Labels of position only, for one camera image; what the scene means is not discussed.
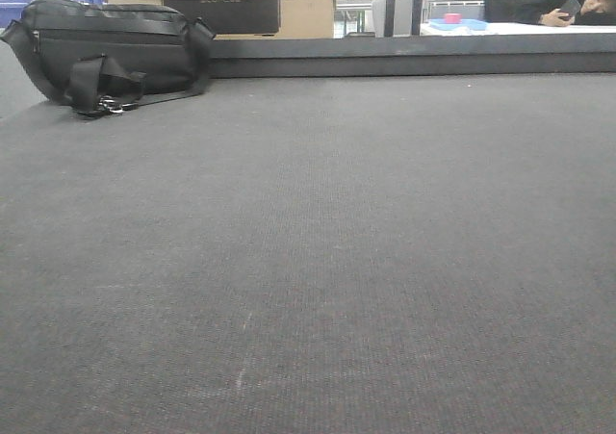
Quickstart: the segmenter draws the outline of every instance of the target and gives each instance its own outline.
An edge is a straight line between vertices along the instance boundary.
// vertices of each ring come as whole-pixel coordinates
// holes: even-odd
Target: gray carpet
[[[228,80],[9,116],[0,432],[613,434],[615,87]]]

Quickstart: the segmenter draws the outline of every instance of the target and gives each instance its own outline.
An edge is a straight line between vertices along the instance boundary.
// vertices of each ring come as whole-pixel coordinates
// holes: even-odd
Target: person
[[[567,0],[540,0],[523,4],[515,11],[519,23],[567,27],[569,25],[616,25],[616,0],[578,0],[579,12],[569,18],[560,12]]]

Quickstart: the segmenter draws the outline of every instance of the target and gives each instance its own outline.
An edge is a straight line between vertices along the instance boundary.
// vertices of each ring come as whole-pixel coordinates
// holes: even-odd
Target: black jacket
[[[519,23],[538,24],[541,15],[550,13],[554,9],[560,9],[567,0],[540,0],[534,3],[523,4],[514,15],[514,19]],[[616,25],[616,15],[609,13],[577,13],[573,25]]]

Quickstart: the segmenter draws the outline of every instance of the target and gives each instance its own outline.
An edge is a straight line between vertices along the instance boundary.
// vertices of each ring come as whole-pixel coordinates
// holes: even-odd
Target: phone
[[[560,18],[562,18],[563,20],[569,20],[571,17],[576,15],[580,9],[581,9],[581,4],[579,3],[578,0],[567,0],[567,2],[560,7],[559,11],[561,13],[567,13],[569,17],[560,17]]]

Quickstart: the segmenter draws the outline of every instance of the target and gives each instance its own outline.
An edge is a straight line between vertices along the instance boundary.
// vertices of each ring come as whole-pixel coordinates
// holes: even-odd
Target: hand
[[[568,27],[576,20],[575,17],[569,18],[567,13],[562,13],[560,9],[554,9],[551,13],[544,13],[539,18],[539,24],[547,27]]]

